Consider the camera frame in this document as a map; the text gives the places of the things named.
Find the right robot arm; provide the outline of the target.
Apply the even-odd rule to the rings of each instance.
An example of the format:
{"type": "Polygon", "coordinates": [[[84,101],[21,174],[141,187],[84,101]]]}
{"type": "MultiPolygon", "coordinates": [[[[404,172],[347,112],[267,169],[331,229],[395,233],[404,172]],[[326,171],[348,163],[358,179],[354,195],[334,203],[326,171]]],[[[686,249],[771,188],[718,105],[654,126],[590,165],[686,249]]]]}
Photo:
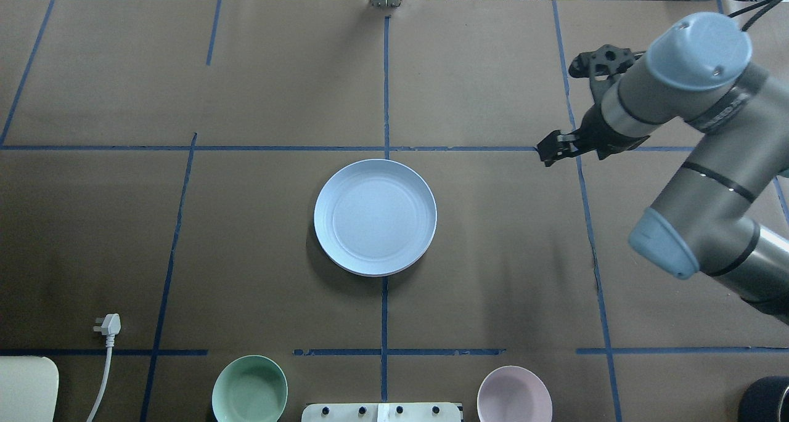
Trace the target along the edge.
{"type": "Polygon", "coordinates": [[[762,314],[787,322],[787,239],[747,212],[787,176],[787,84],[752,60],[744,27],[721,13],[685,16],[647,51],[605,45],[568,71],[594,104],[574,132],[536,150],[545,166],[631,152],[679,118],[702,138],[629,234],[631,248],[679,279],[703,273],[762,314]]]}

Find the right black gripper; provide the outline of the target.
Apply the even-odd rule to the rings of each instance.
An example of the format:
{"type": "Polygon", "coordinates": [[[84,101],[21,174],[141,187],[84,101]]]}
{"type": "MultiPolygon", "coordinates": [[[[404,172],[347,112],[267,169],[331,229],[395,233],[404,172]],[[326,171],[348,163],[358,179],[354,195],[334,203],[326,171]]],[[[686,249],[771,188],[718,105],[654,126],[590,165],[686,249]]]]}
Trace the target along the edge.
{"type": "Polygon", "coordinates": [[[625,136],[605,121],[600,105],[593,105],[584,114],[581,127],[575,134],[554,130],[536,145],[542,163],[549,168],[561,159],[574,158],[583,153],[595,152],[599,160],[615,153],[628,152],[650,138],[625,136]]]}

